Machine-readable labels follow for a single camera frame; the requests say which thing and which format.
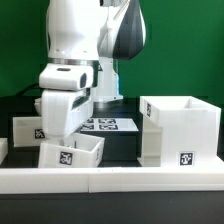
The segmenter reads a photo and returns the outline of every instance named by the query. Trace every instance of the open white box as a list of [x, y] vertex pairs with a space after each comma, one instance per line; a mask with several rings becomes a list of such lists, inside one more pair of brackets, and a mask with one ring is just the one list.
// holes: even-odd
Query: open white box
[[44, 138], [41, 117], [13, 118], [14, 147], [39, 146]]
[[142, 166], [216, 162], [221, 109], [194, 97], [141, 97]]
[[39, 168], [94, 168], [102, 160], [104, 138], [72, 134], [66, 143], [46, 139], [40, 145]]
[[[187, 99], [189, 97], [186, 98], [186, 104], [178, 104], [179, 109], [186, 108], [188, 105]], [[216, 123], [218, 120], [219, 115], [213, 122]], [[165, 119], [164, 124], [165, 121], [172, 123], [171, 120]], [[217, 128], [215, 129], [217, 138], [218, 124], [215, 124], [215, 126]], [[206, 166], [196, 165], [185, 166], [184, 168], [180, 166], [161, 166], [142, 168], [0, 169], [0, 182], [1, 194], [214, 191], [224, 190], [224, 165], [218, 157], [215, 157], [213, 163]]]

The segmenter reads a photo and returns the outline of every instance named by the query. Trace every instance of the cable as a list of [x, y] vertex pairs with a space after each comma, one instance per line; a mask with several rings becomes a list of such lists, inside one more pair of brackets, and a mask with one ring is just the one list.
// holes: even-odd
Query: cable
[[16, 93], [16, 96], [22, 96], [27, 91], [34, 90], [34, 89], [42, 89], [42, 88], [39, 87], [38, 83], [34, 83], [30, 86], [27, 86], [25, 89], [19, 91], [18, 93]]

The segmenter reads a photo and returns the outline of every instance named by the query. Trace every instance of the white container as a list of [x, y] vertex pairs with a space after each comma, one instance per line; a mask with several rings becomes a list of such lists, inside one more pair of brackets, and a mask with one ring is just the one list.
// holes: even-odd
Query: white container
[[194, 97], [141, 97], [142, 166], [209, 166], [216, 161], [221, 109]]
[[97, 167], [104, 138], [74, 133], [64, 140], [47, 139], [40, 145], [39, 168]]
[[7, 138], [0, 138], [0, 164], [8, 154], [8, 140]]
[[41, 117], [13, 118], [14, 147], [39, 146], [43, 139], [45, 135]]

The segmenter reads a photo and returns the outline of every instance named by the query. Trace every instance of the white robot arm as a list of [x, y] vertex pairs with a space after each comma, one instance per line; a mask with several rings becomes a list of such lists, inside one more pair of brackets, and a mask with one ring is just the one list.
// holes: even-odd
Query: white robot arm
[[43, 131], [65, 138], [92, 116], [99, 56], [131, 59], [144, 46], [138, 0], [51, 0], [49, 64], [41, 73]]

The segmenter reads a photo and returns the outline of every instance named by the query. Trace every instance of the green wall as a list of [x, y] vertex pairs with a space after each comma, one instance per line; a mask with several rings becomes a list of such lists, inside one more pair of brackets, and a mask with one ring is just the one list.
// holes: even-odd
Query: green wall
[[[192, 95], [224, 107], [224, 1], [140, 0], [147, 40], [119, 64], [121, 93]], [[0, 96], [37, 82], [47, 62], [48, 0], [1, 3]]]

